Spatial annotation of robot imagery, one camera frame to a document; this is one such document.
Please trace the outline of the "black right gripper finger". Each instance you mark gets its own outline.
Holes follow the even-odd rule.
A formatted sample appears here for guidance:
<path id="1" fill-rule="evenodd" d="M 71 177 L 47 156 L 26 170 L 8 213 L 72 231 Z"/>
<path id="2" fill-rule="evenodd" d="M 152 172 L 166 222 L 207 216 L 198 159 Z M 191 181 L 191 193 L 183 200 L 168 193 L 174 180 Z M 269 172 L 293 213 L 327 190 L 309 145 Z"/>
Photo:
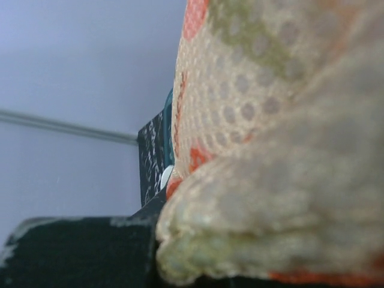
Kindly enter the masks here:
<path id="1" fill-rule="evenodd" d="M 157 287 L 153 217 L 21 222 L 1 251 L 1 287 Z"/>

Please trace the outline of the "floral mesh laundry bag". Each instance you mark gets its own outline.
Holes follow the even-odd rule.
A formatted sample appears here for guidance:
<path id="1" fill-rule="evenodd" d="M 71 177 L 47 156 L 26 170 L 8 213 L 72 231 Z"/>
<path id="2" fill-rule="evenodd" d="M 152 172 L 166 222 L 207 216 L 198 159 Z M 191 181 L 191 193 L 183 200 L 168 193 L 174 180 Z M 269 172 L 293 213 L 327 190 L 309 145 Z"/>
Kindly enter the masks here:
<path id="1" fill-rule="evenodd" d="M 171 132 L 165 281 L 383 286 L 382 1 L 188 1 Z"/>

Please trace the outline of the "teal transparent plastic bin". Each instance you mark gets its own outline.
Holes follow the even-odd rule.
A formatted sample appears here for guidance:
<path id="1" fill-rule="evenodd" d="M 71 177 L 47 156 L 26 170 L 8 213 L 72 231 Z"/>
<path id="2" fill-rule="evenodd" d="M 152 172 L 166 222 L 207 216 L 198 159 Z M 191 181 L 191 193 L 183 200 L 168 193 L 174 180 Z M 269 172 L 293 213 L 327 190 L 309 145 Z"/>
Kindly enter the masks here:
<path id="1" fill-rule="evenodd" d="M 164 166 L 174 165 L 174 154 L 172 145 L 172 99 L 173 89 L 170 90 L 163 109 L 163 132 L 164 132 Z"/>

